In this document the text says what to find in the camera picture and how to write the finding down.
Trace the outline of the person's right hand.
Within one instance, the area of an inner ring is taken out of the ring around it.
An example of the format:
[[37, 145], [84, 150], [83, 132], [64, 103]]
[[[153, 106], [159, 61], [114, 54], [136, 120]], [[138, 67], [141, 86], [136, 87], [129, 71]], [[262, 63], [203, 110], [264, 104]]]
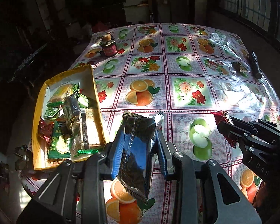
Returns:
[[255, 194], [255, 197], [253, 199], [253, 204], [252, 204], [253, 207], [254, 208], [262, 207], [267, 202], [270, 192], [271, 192], [270, 185], [262, 181], [259, 190]]

